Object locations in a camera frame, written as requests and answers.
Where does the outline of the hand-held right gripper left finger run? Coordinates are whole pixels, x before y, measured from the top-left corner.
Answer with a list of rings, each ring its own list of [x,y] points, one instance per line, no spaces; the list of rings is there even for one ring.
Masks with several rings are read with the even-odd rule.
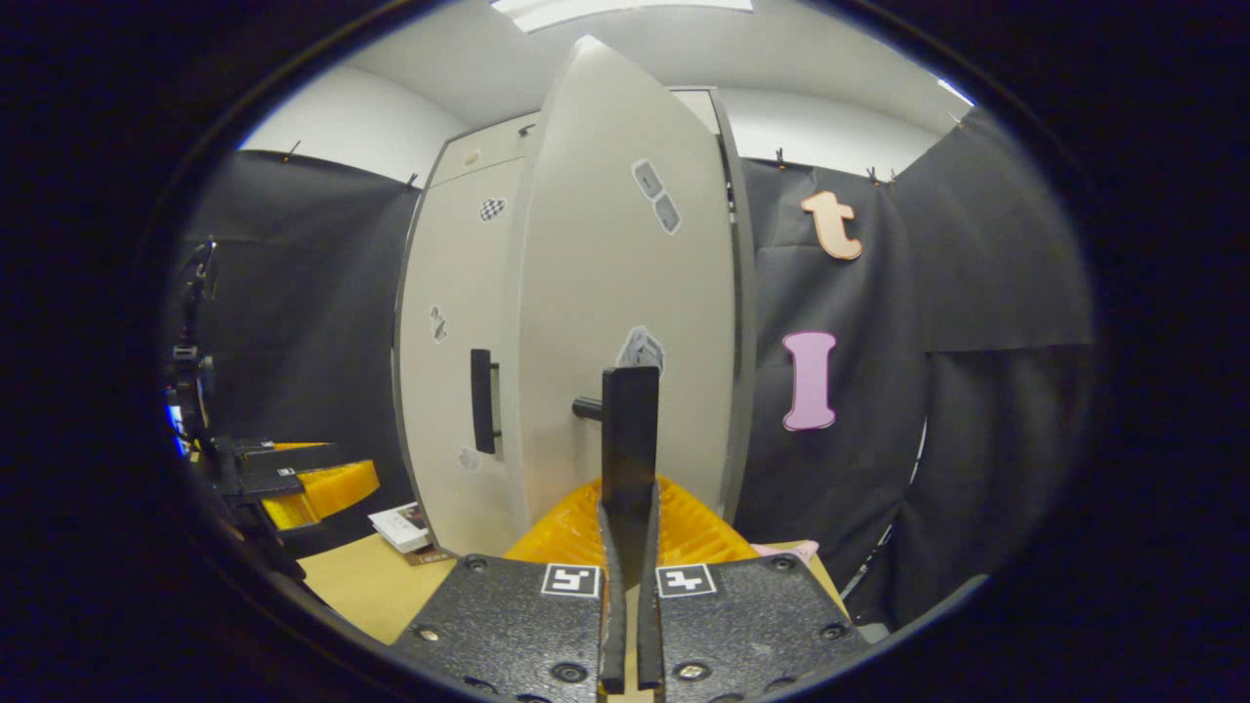
[[[491,702],[604,702],[624,680],[618,569],[591,480],[505,555],[460,557],[392,652]]]

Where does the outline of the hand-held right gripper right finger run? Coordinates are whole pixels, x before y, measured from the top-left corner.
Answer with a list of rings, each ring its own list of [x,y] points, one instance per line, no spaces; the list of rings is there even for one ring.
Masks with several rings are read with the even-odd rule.
[[[638,680],[658,702],[789,693],[869,650],[801,547],[756,548],[668,477],[652,489]]]

